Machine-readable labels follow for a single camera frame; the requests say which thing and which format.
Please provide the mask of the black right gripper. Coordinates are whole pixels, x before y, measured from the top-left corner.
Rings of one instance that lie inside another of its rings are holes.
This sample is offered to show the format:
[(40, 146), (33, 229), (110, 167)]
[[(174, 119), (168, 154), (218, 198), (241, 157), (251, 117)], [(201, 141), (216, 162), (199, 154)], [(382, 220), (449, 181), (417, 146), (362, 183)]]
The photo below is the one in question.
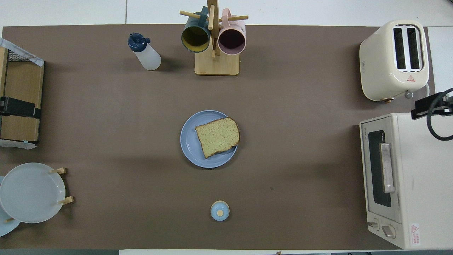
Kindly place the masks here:
[[(411, 110), (412, 119), (418, 119), (428, 116), (429, 107), (438, 95), (430, 95), (414, 102), (415, 108)], [(431, 115), (451, 116), (453, 106), (453, 97), (448, 93), (443, 93), (443, 100), (440, 98), (431, 111)]]

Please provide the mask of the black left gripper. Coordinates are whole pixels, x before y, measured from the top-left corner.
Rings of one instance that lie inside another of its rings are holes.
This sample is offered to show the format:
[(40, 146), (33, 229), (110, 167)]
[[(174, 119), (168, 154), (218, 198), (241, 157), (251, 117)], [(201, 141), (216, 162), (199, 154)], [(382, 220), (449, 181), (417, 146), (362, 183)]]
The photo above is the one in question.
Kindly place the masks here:
[(41, 118), (41, 109), (37, 108), (35, 103), (18, 100), (13, 97), (1, 97), (0, 115)]

